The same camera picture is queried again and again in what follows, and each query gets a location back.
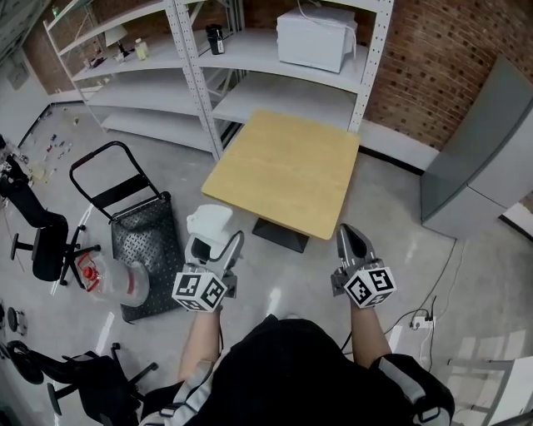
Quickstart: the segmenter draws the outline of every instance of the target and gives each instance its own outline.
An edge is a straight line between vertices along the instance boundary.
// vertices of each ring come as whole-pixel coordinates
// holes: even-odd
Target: black and white cube
[[[344,290],[360,308],[376,306],[396,291],[390,268],[358,270]]]
[[[187,310],[212,312],[227,292],[227,286],[212,272],[178,273],[172,298]]]

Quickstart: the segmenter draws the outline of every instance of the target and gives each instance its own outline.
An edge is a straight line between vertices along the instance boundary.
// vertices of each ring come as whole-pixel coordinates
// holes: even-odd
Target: table top
[[[207,178],[202,193],[302,234],[336,228],[359,136],[258,110]]]

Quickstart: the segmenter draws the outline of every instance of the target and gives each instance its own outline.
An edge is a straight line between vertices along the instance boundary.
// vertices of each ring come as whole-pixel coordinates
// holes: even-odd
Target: white wall
[[[23,52],[18,58],[25,61],[28,80],[18,90],[13,90],[7,79],[12,62],[7,59],[0,67],[0,134],[12,144],[18,145],[26,132],[50,103],[48,94],[35,76]]]

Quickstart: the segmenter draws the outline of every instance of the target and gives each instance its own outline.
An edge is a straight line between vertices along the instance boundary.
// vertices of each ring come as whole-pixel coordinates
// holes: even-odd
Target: plastic container
[[[140,61],[144,61],[148,57],[148,45],[141,38],[135,41],[135,53]]]
[[[77,262],[87,292],[98,300],[110,300],[122,305],[138,307],[148,297],[150,282],[144,265],[132,266],[97,253],[86,254]]]
[[[187,216],[187,231],[211,247],[210,257],[216,259],[232,236],[228,231],[232,209],[225,206],[205,204]]]

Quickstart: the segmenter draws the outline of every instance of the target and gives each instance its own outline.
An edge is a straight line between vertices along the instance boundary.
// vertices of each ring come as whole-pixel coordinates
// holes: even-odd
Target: small bottle
[[[138,38],[135,43],[135,53],[140,61],[144,61],[148,57],[148,46],[141,38]]]

